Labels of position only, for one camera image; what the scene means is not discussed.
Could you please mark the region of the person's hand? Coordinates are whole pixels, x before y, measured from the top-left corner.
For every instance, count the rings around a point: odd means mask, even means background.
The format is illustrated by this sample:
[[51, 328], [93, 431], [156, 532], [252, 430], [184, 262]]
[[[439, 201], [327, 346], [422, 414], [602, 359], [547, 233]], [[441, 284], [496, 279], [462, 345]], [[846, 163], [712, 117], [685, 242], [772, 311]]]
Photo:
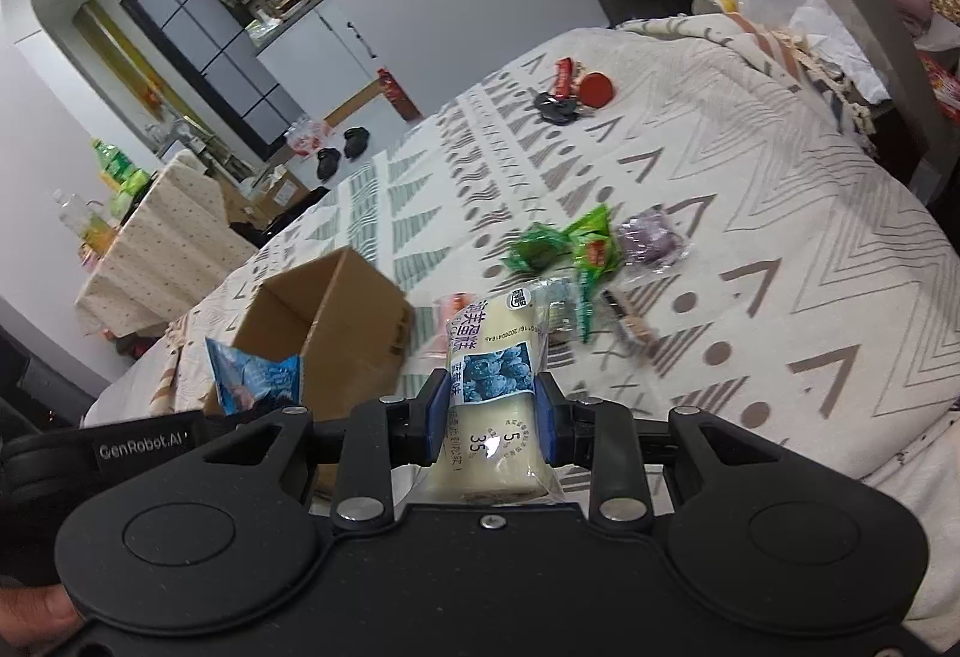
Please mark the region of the person's hand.
[[3, 587], [2, 643], [29, 654], [62, 641], [83, 624], [64, 586]]

